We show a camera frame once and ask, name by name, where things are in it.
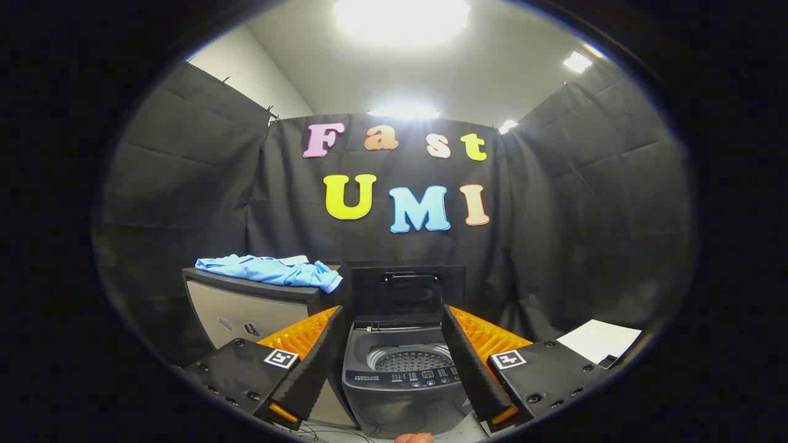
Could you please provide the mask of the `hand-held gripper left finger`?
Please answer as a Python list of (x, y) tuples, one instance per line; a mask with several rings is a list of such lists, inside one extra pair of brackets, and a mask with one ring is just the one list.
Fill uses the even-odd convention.
[(344, 325), (343, 306), (333, 306), (262, 340), (232, 339), (183, 372), (235, 409), (298, 431), (332, 372)]

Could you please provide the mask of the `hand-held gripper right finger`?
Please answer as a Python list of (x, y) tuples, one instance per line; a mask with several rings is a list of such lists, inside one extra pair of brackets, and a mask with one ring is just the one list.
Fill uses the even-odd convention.
[(568, 409), (618, 362), (618, 328), (595, 320), (531, 342), (444, 305), (441, 330), (471, 407), (492, 432)]

